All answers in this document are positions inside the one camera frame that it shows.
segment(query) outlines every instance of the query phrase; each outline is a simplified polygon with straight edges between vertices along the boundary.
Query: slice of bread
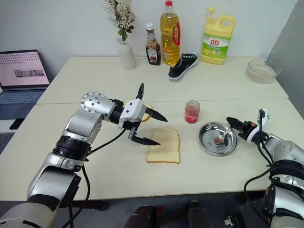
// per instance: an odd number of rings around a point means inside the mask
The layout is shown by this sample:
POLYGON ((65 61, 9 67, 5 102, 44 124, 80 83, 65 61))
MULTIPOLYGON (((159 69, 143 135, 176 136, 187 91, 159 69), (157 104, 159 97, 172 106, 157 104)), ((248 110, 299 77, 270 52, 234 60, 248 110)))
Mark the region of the slice of bread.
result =
POLYGON ((180 163, 180 138, 176 130, 171 128, 155 129, 152 139, 160 145, 150 146, 147 157, 148 163, 180 163))
MULTIPOLYGON (((130 99, 125 99, 124 101, 123 101, 123 105, 125 106, 126 105, 126 103, 128 102, 128 101, 130 101, 130 99)), ((143 103, 145 106, 147 106, 147 108, 150 108, 150 109, 152 109, 152 106, 149 104, 149 103, 143 103)), ((144 115, 143 115, 143 118, 142 118, 142 122, 146 122, 148 119, 150 118, 150 115, 149 114, 147 114, 147 113, 145 113, 144 115)))

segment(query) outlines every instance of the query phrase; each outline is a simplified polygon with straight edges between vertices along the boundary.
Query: sauce bottle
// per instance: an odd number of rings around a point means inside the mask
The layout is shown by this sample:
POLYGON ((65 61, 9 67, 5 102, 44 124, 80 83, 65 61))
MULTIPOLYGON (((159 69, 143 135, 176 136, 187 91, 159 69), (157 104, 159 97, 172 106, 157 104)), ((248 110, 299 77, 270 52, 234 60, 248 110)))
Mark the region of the sauce bottle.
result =
POLYGON ((155 39, 154 26, 146 24, 148 40, 146 43, 147 58, 150 64, 159 65, 161 63, 161 46, 155 39))

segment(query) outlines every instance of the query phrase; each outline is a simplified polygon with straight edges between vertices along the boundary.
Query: cooking oil bottle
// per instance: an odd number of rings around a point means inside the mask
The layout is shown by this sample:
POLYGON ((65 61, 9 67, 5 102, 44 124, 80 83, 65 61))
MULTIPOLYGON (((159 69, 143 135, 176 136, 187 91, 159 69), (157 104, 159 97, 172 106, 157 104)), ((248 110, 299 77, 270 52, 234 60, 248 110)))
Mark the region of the cooking oil bottle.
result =
POLYGON ((177 14, 173 10, 173 2, 165 2, 166 10, 161 15, 161 43, 163 61, 175 65, 180 59, 181 30, 177 14))

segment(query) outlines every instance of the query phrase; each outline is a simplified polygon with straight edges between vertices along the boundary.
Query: black cable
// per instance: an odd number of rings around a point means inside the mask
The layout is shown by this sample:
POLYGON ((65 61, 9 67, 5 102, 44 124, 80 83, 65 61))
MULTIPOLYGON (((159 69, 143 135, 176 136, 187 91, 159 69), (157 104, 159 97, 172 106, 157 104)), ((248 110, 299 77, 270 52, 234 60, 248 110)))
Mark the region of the black cable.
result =
POLYGON ((91 193, 91 185, 90 185, 89 178, 87 177, 87 174, 86 174, 85 165, 82 166, 82 172, 84 173, 84 177, 85 177, 86 184, 87 184, 87 194, 85 197, 85 201, 82 203, 81 207, 78 209, 78 211, 75 213, 75 215, 73 215, 72 218, 62 226, 62 228, 67 227, 79 215, 79 213, 82 211, 83 208, 85 208, 85 205, 86 205, 87 201, 89 200, 89 196, 91 193))
POLYGON ((73 217, 73 208, 72 208, 72 203, 69 203, 68 205, 68 213, 69 213, 69 216, 70 216, 70 228, 74 228, 74 221, 72 220, 72 217, 73 217))
POLYGON ((257 148, 258 151, 260 152, 260 154, 266 159, 266 161, 268 162, 269 165, 272 165, 272 162, 266 157, 266 155, 263 153, 261 146, 260 146, 260 139, 258 140, 258 144, 257 144, 257 148))
POLYGON ((97 148, 95 148, 94 150, 92 150, 91 153, 88 153, 88 154, 86 155, 86 157, 89 156, 89 155, 91 155, 91 154, 94 153, 95 151, 98 151, 99 149, 105 147, 106 145, 109 145, 110 143, 114 142, 116 139, 118 139, 120 136, 122 136, 124 132, 125 132, 125 129, 123 129, 122 132, 120 132, 119 135, 116 136, 115 138, 113 138, 112 140, 110 140, 110 141, 106 142, 105 144, 103 144, 103 145, 101 145, 101 146, 98 146, 97 148))
POLYGON ((270 158, 271 164, 274 163, 274 159, 272 158, 270 152, 268 151, 268 149, 266 148, 265 144, 264 144, 264 139, 263 139, 263 129, 262 129, 262 115, 263 115, 264 110, 260 109, 260 118, 259 118, 259 127, 260 127, 260 142, 262 143, 262 148, 266 151, 267 155, 270 158))
POLYGON ((248 197, 248 195, 247 195, 247 185, 250 183, 250 182, 252 182, 252 181, 254 181, 254 180, 256 180, 256 179, 259 179, 259 178, 261 178, 261 177, 263 177, 263 176, 265 176, 268 172, 270 171, 270 168, 268 169, 268 170, 266 170, 265 172, 263 172, 262 174, 260 174, 260 175, 258 175, 258 176, 256 176, 256 177, 253 177, 253 178, 251 178, 251 179, 249 179, 246 183, 245 183, 245 185, 244 185, 244 193, 245 193, 245 196, 246 196, 246 199, 247 199, 247 201, 248 201, 248 203, 250 204, 250 206, 252 207, 252 209, 255 211, 255 213, 267 224, 267 225, 269 225, 269 221, 262 215, 262 213, 261 212, 259 212, 259 210, 252 204, 252 202, 250 201, 250 199, 249 199, 249 197, 248 197))

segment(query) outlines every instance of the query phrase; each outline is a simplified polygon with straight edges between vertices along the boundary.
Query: yellow liquid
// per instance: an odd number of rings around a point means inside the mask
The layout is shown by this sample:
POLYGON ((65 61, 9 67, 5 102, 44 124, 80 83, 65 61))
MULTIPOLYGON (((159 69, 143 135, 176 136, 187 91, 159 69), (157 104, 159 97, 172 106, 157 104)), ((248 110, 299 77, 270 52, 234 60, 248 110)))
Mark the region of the yellow liquid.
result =
MULTIPOLYGON (((178 22, 179 18, 175 13, 163 13, 161 16, 163 61, 168 65, 175 65, 180 59, 180 46, 173 42, 173 28, 178 22)), ((178 40, 177 28, 175 28, 174 35, 178 40)))

